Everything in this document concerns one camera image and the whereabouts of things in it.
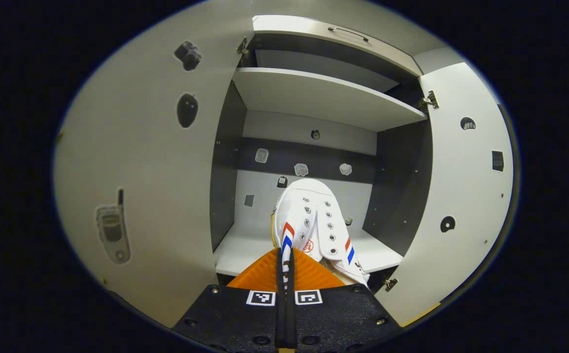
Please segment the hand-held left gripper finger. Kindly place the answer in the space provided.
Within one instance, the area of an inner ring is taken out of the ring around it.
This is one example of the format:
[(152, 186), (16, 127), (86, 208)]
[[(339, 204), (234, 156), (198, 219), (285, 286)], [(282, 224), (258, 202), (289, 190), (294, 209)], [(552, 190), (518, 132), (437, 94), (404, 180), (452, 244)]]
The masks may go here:
[(281, 251), (268, 251), (226, 285), (211, 284), (173, 326), (216, 353), (277, 353), (286, 342)]
[(402, 327), (364, 284), (343, 284), (294, 250), (286, 295), (286, 343), (298, 353), (369, 353)]

